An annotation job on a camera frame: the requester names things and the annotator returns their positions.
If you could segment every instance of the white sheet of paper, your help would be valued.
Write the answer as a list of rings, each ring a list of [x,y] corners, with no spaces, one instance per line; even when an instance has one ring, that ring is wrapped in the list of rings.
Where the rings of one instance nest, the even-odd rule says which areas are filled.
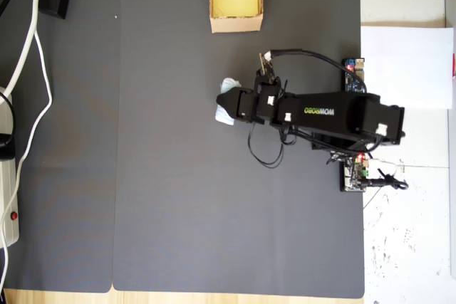
[[[452,107],[452,28],[361,27],[369,93],[385,105]]]

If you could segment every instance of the wooden table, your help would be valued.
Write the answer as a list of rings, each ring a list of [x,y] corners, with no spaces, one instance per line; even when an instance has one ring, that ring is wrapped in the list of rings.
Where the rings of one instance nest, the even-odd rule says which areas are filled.
[[[12,304],[363,304],[363,299],[287,297],[276,295],[237,295],[225,293],[122,292],[61,293],[29,290],[6,290]]]

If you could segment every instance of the gray mat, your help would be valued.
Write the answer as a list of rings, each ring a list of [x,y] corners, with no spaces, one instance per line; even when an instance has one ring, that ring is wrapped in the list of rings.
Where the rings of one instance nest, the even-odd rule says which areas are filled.
[[[362,196],[339,192],[338,166],[299,142],[265,169],[249,125],[214,119],[223,78],[252,87],[259,52],[359,56],[359,0],[264,0],[259,33],[211,34],[208,0],[122,0],[122,23],[114,287],[361,297]],[[321,61],[275,66],[290,91],[340,88]],[[277,131],[252,145],[275,158]]]
[[[31,0],[12,0],[0,18],[2,86],[30,18]],[[112,284],[120,0],[71,0],[65,21],[40,15],[38,32],[54,103],[22,171],[20,237],[9,249],[6,287],[106,292]],[[46,103],[33,42],[13,92],[18,156]]]

